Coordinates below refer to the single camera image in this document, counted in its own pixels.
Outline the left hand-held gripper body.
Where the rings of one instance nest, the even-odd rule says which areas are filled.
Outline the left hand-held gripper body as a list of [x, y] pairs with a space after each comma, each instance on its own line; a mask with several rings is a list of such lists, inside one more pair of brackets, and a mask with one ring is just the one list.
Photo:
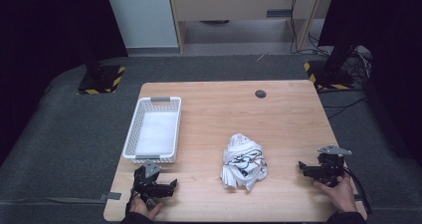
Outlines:
[[138, 168], [134, 172], [132, 196], [139, 196], [146, 205], [154, 205], [154, 198], [166, 197], [167, 186], [156, 183], [160, 170], [158, 165], [150, 161]]

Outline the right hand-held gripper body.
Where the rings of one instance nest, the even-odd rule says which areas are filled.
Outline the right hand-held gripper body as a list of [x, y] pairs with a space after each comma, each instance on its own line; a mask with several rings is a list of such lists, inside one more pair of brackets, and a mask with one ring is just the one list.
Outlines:
[[352, 151], [333, 144], [321, 147], [317, 150], [319, 166], [315, 180], [322, 182], [328, 187], [338, 185], [338, 178], [344, 174], [344, 157], [352, 155]]

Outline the white printed t-shirt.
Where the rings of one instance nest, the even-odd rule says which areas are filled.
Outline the white printed t-shirt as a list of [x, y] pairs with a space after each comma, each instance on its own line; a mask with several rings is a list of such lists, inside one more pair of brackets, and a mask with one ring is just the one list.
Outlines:
[[242, 133], [231, 136], [223, 151], [220, 178], [225, 188], [245, 187], [251, 191], [267, 177], [268, 166], [262, 147]]

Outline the person's left hand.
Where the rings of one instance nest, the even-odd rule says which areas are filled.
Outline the person's left hand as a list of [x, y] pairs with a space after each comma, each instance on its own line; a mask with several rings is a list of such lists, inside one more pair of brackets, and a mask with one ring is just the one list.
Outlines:
[[145, 202], [138, 195], [135, 195], [130, 201], [128, 213], [132, 216], [141, 216], [147, 218], [150, 221], [153, 221], [160, 213], [162, 208], [163, 204], [158, 203], [151, 210], [149, 210]]

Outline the person's right hand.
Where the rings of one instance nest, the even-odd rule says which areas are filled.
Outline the person's right hand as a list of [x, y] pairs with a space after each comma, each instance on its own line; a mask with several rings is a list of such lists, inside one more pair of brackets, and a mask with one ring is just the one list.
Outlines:
[[314, 182], [314, 187], [326, 194], [339, 212], [357, 211], [350, 176], [347, 173], [343, 175], [341, 181], [335, 187], [328, 187], [317, 181]]

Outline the white perforated plastic basket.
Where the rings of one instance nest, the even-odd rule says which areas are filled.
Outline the white perforated plastic basket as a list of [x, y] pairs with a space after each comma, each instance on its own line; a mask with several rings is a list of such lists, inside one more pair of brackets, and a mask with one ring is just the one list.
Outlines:
[[134, 163], [174, 163], [181, 122], [180, 97], [137, 101], [122, 156]]

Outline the black striped stand base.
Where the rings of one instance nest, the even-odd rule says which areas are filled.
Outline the black striped stand base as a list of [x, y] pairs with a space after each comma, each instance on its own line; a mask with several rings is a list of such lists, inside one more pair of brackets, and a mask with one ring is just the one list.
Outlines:
[[317, 91], [354, 88], [353, 78], [348, 71], [331, 70], [325, 61], [308, 61], [304, 63], [304, 68]]
[[125, 67], [104, 66], [97, 75], [85, 73], [78, 87], [80, 95], [114, 93], [121, 81]]

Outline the black curtain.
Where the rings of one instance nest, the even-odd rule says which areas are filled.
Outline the black curtain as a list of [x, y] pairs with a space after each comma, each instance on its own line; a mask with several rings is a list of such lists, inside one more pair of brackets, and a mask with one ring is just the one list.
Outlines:
[[372, 110], [396, 153], [422, 166], [422, 0], [331, 0], [318, 43], [371, 53]]
[[127, 55], [109, 0], [0, 0], [0, 165], [49, 82], [84, 51]]

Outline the white cabinet panel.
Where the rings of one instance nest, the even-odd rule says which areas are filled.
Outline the white cabinet panel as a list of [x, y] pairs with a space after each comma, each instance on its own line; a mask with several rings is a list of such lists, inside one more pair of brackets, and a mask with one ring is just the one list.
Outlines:
[[177, 49], [170, 0], [109, 0], [127, 49]]

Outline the light wooden desk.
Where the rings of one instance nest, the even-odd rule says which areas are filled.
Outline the light wooden desk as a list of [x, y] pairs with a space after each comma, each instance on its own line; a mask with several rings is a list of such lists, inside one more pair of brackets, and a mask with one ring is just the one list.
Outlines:
[[315, 19], [323, 19], [331, 0], [170, 0], [178, 42], [192, 21], [264, 20], [269, 9], [292, 9], [295, 48], [302, 50]]

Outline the black stand post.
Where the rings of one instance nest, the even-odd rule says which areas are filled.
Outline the black stand post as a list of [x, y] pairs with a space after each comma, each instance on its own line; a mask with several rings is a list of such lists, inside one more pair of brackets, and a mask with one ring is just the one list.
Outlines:
[[104, 74], [102, 65], [99, 63], [95, 53], [87, 43], [82, 43], [81, 47], [81, 56], [87, 66], [88, 73], [94, 80], [100, 81]]
[[341, 66], [351, 56], [356, 48], [357, 46], [355, 44], [344, 43], [335, 45], [330, 56], [325, 62], [323, 67], [324, 72], [328, 76], [336, 76], [339, 73]]

